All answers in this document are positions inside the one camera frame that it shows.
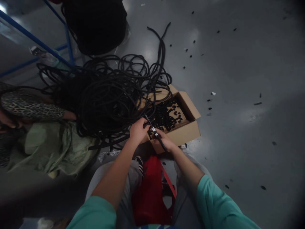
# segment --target red strap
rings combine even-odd
[[[164,177],[165,177],[165,179],[166,179],[166,181],[167,181],[167,183],[168,183],[168,185],[169,185],[169,187],[170,187],[170,189],[171,189],[171,191],[172,191],[172,193],[174,195],[174,198],[176,199],[177,190],[174,189],[174,186],[172,185],[171,180],[169,179],[169,177],[168,177],[168,175],[167,175],[167,173],[166,173],[166,171],[165,171],[165,169],[164,169],[162,164],[161,164],[161,168],[162,168],[162,172],[164,174]]]

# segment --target teal sleeve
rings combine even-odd
[[[107,200],[91,196],[76,212],[67,229],[115,229],[116,219],[116,211]]]
[[[206,229],[259,228],[207,175],[197,188],[197,207]]]

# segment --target cardboard box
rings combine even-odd
[[[181,114],[183,114],[183,121],[177,124],[175,129],[167,132],[166,135],[172,140],[173,143],[175,143],[177,146],[180,146],[200,136],[200,131],[196,119],[200,118],[201,115],[186,92],[179,92],[172,85],[169,85],[169,87],[171,89],[171,92],[173,93],[173,96],[177,97],[180,102],[182,111]],[[161,89],[161,91],[161,93],[156,94],[157,100],[165,98],[168,93],[166,90]],[[144,106],[145,101],[142,101],[140,109]],[[147,137],[143,139],[142,143],[149,140],[152,141],[152,139],[150,139],[150,136],[147,134]],[[153,146],[156,152],[164,152],[163,148],[160,145]]]

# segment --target blue shelf rack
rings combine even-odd
[[[60,15],[55,11],[55,9],[50,5],[48,0],[44,0],[44,2],[45,2],[45,4],[51,9],[51,11],[58,17],[58,19],[64,25],[64,30],[65,30],[65,34],[66,34],[67,43],[57,47],[55,50],[61,51],[63,49],[68,48],[70,62],[66,61],[64,58],[62,58],[60,55],[58,55],[53,49],[51,49],[49,46],[47,46],[45,43],[43,43],[41,40],[39,40],[37,37],[35,37],[29,31],[27,31],[24,27],[22,27],[20,24],[18,24],[10,16],[8,16],[6,13],[4,13],[1,10],[0,10],[0,17],[3,20],[5,20],[7,23],[12,25],[15,29],[17,29],[21,33],[23,33],[25,36],[30,38],[32,41],[34,41],[38,46],[40,46],[41,48],[43,48],[47,52],[51,53],[59,61],[61,61],[62,63],[64,63],[65,65],[67,65],[69,67],[72,67],[72,66],[74,66],[74,57],[73,57],[73,52],[72,52],[72,45],[71,45],[71,40],[70,40],[68,26],[67,26],[66,22],[60,17]],[[15,67],[13,67],[13,68],[11,68],[9,70],[6,70],[6,71],[0,73],[0,77],[6,76],[8,74],[11,74],[11,73],[13,73],[13,72],[15,72],[15,71],[17,71],[17,70],[19,70],[21,68],[24,68],[24,67],[26,67],[26,66],[28,66],[30,64],[33,64],[33,63],[37,62],[38,60],[39,60],[39,58],[34,58],[34,59],[30,60],[30,61],[27,61],[27,62],[24,62],[22,64],[19,64],[19,65],[15,66]]]

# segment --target black trash bag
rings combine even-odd
[[[107,53],[124,40],[127,13],[122,0],[64,0],[61,11],[85,55]]]

